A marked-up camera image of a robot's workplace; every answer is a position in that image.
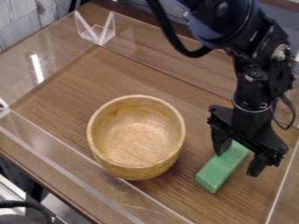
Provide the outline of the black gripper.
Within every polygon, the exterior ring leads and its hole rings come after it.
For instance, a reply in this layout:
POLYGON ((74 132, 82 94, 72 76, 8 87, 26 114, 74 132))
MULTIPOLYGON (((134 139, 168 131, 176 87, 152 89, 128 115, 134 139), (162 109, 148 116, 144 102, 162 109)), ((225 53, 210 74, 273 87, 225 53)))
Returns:
POLYGON ((275 102, 259 109, 241 108, 236 103, 232 108, 209 106, 206 123, 213 151, 220 156, 232 141, 240 143, 253 153, 247 168, 251 177, 256 177, 267 166, 279 166, 288 152, 288 146, 272 126, 275 109, 275 102))

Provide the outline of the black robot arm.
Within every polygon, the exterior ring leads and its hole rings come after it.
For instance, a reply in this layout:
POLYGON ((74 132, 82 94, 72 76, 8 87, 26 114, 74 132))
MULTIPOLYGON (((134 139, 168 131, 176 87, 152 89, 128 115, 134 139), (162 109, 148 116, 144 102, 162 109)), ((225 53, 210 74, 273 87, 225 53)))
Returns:
POLYGON ((232 106, 209 107, 208 124, 216 154, 233 142, 243 144, 253 158, 247 175, 255 177, 277 166, 288 147, 275 133, 276 102, 289 102, 293 88, 288 35, 267 16, 257 0, 177 0, 186 11, 193 37, 232 58, 237 85, 232 106))

